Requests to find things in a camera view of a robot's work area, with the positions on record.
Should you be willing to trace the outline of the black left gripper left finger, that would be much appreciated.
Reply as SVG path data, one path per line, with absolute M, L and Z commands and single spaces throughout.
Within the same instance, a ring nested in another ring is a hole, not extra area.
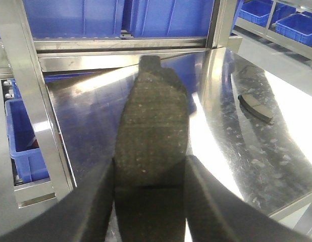
M 62 200 L 0 241 L 105 241 L 113 195 L 113 163 L 102 162 Z

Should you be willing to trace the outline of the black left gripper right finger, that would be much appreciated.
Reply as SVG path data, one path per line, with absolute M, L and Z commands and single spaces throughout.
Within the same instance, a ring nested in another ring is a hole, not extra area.
M 311 241 L 251 207 L 193 155 L 186 156 L 184 205 L 193 241 Z

